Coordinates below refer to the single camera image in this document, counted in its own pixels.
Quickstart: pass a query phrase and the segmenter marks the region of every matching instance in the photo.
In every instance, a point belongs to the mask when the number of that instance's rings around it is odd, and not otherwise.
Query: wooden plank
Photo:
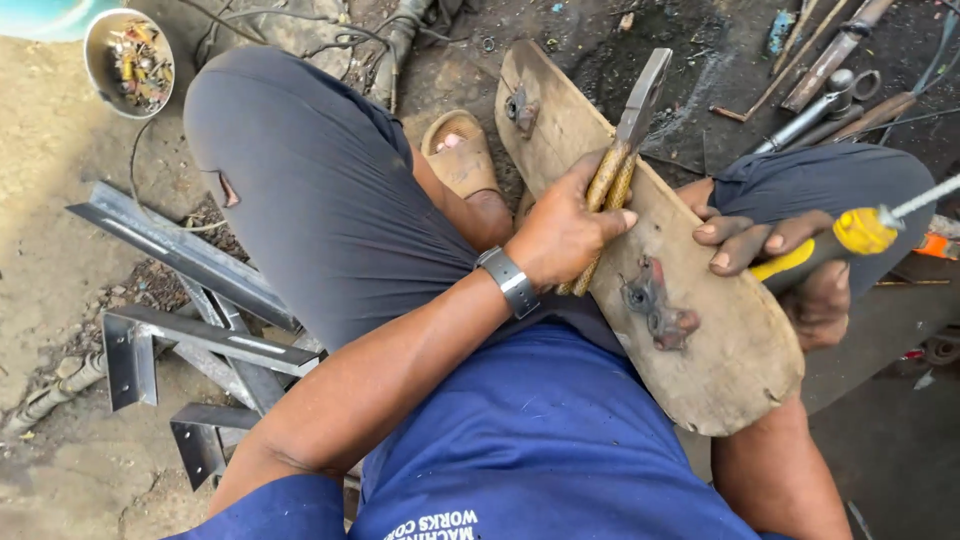
[[[533,41],[507,53],[495,119],[524,182],[539,198],[577,158],[608,146],[613,127]],[[504,104],[523,83],[540,101],[533,135],[524,140]],[[804,355],[776,299],[749,273],[719,278],[708,270],[714,250],[691,236],[702,222],[643,160],[637,160],[629,208],[639,222],[607,249],[590,292],[654,399],[677,424],[722,436],[750,425],[798,388]],[[620,275],[638,274],[643,256],[660,260],[670,303],[693,308],[702,321],[684,351],[653,346],[644,317],[620,296]]]

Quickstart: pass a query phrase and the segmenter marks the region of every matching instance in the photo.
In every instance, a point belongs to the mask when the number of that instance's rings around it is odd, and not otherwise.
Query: gray pants
[[[268,47],[211,61],[190,87],[184,126],[198,167],[257,268],[330,351],[423,306],[473,269],[477,253],[412,174],[399,122],[340,81]],[[773,223],[809,209],[894,205],[933,186],[913,157],[838,144],[744,158],[716,176],[711,202]],[[852,265],[855,295],[903,258],[933,208],[886,253]],[[544,320],[622,349],[589,296],[547,295],[488,343]]]

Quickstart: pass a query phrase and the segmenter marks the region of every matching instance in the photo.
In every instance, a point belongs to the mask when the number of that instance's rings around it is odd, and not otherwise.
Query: blue work shirt
[[[175,538],[757,538],[690,470],[629,361],[565,326],[474,353],[367,457],[362,485],[349,534],[337,483],[297,475]]]

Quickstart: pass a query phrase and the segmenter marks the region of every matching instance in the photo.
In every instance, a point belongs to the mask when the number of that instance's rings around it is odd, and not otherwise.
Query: wristwatch
[[[483,267],[490,273],[493,280],[500,286],[503,296],[514,309],[514,317],[522,319],[540,305],[534,286],[530,284],[527,275],[521,271],[500,246],[484,252],[477,259],[477,268]]]

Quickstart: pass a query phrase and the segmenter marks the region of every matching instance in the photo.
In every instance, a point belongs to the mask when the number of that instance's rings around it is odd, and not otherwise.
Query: hand
[[[776,226],[754,225],[748,217],[721,216],[710,207],[693,207],[693,211],[706,220],[693,232],[693,239],[704,246],[719,246],[710,260],[710,270],[718,276],[735,276],[757,258],[787,254],[833,225],[833,218],[820,210],[785,219]],[[780,296],[780,305],[793,323],[804,352],[831,347],[843,339],[850,310],[849,277],[850,264],[833,260]]]
[[[604,244],[636,224],[629,210],[587,211],[587,186],[603,154],[583,156],[548,187],[503,248],[537,290],[575,279]]]

